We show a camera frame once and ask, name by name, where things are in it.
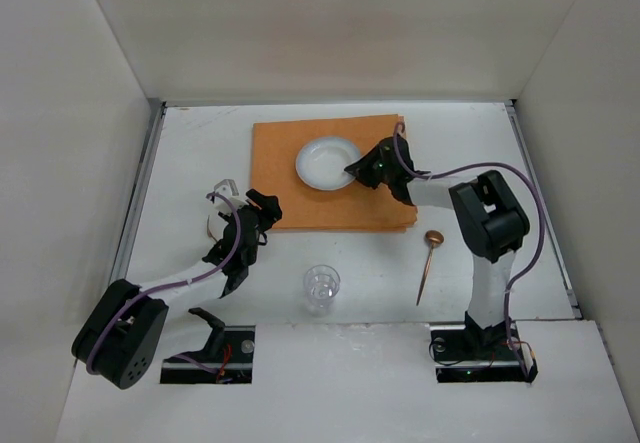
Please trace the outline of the orange cloth napkin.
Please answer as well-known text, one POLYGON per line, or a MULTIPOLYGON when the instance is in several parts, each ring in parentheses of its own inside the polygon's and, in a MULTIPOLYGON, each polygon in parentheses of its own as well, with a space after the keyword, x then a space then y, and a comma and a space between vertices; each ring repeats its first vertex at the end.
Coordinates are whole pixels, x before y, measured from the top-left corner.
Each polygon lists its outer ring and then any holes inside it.
POLYGON ((403 232, 417 221, 417 209, 390 191, 357 182, 320 191, 302 182, 295 169, 299 151, 326 136, 345 138, 366 154, 392 135, 397 114, 265 122, 253 125, 250 187, 278 197, 283 212, 276 230, 403 232))

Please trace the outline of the white round plate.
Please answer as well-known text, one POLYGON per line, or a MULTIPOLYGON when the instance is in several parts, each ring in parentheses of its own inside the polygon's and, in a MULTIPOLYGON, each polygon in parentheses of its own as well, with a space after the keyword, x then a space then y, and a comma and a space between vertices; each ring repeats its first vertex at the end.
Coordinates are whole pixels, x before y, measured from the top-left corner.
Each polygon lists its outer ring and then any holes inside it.
POLYGON ((360 158, 360 150, 350 140, 336 136, 321 137, 310 141, 299 151, 295 169, 308 187, 336 191, 354 181, 345 168, 360 158))

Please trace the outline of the clear plastic glass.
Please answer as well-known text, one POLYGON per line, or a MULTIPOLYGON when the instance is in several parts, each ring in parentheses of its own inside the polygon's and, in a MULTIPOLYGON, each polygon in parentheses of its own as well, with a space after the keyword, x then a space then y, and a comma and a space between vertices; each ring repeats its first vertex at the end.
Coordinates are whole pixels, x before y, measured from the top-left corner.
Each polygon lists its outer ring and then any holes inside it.
POLYGON ((340 291, 340 285, 341 278, 333 267, 329 265, 311 267, 303 278, 305 305, 308 311, 317 316, 329 313, 340 291))

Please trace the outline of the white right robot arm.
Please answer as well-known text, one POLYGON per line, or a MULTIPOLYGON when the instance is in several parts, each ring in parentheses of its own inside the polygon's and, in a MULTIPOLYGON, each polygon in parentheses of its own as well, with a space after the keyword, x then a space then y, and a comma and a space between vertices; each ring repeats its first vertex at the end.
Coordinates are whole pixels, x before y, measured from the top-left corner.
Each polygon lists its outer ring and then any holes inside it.
POLYGON ((530 221, 502 173, 489 169, 466 180, 460 170, 433 175, 414 168, 407 141, 381 140, 344 171, 371 189, 384 184, 408 206, 453 211, 473 255, 473 284, 465 312, 464 345, 476 353, 507 342, 504 299, 516 253, 529 234, 530 221))

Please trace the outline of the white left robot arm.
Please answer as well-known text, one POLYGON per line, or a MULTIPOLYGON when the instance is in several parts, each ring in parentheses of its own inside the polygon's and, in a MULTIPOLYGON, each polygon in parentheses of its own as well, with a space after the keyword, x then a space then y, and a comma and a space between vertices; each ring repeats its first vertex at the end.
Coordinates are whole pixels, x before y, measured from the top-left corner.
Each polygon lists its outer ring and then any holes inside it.
POLYGON ((121 278, 112 282, 85 321, 71 354, 121 390, 136 384, 153 362, 165 322, 184 312, 210 325, 205 353, 215 355, 224 323, 199 306, 231 295, 249 276, 267 232, 282 219, 279 199, 255 189, 244 198, 220 184, 207 195, 214 215, 224 223, 221 237, 195 265, 174 276, 136 285, 121 278))

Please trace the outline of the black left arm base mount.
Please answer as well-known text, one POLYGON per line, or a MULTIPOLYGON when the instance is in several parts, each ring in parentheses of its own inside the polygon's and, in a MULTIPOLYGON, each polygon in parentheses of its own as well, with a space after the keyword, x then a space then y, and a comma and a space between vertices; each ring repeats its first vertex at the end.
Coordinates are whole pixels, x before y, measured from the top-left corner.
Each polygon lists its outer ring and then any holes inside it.
POLYGON ((197 368, 208 373, 218 374, 222 369, 222 365, 217 369, 213 369, 206 366, 205 363, 216 357, 223 347, 226 325, 221 319, 200 307, 190 308, 188 312, 203 319, 211 328, 211 332, 201 350, 187 352, 184 354, 184 357, 187 362, 195 365, 197 368))

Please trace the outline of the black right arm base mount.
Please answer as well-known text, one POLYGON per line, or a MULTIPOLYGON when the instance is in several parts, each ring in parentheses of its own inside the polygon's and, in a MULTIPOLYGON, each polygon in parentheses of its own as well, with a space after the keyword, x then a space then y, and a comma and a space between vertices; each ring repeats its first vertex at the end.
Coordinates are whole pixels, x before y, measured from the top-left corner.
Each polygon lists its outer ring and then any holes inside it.
POLYGON ((533 383, 539 374, 535 353, 515 328, 511 332, 510 339, 499 335, 481 344, 465 327, 432 329, 428 352, 435 364, 436 381, 533 383))

